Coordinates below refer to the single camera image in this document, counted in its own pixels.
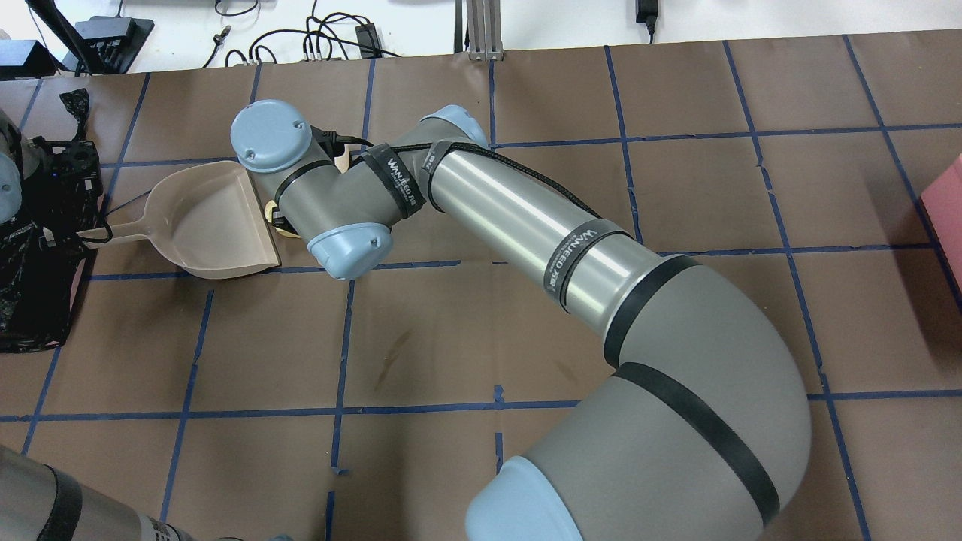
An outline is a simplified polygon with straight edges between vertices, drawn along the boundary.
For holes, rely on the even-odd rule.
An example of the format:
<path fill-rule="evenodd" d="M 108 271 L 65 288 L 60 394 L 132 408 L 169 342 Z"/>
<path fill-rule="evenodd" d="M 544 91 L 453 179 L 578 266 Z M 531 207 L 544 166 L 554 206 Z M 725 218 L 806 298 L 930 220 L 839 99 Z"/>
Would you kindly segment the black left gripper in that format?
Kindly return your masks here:
<path fill-rule="evenodd" d="M 106 218 L 100 208 L 105 188 L 98 150 L 84 136 L 69 141 L 31 139 L 47 158 L 31 185 L 31 212 L 44 230 L 46 246 L 100 249 L 106 244 Z"/>

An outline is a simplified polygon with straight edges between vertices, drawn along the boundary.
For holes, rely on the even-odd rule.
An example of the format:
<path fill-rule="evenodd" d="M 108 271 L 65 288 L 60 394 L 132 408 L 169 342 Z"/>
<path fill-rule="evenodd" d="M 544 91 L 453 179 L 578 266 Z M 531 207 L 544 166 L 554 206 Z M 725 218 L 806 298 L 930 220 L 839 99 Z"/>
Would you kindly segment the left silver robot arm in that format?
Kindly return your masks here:
<path fill-rule="evenodd" d="M 2 110 L 2 225 L 22 210 L 22 181 L 39 172 Z M 2 446 L 2 540 L 196 540 L 69 476 Z"/>

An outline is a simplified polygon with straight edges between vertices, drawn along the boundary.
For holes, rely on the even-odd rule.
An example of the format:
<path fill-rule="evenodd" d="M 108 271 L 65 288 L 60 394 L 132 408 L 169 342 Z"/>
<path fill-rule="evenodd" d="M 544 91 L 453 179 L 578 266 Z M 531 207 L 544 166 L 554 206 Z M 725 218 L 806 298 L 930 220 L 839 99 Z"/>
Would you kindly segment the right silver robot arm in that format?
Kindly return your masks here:
<path fill-rule="evenodd" d="M 337 280 L 392 249 L 422 207 L 456 219 L 594 329 L 613 369 L 471 501 L 470 540 L 756 540 L 797 493 L 812 428 L 803 377 L 731 281 L 660 256 L 490 150 L 450 104 L 340 171 L 295 106 L 257 101 L 237 160 Z"/>

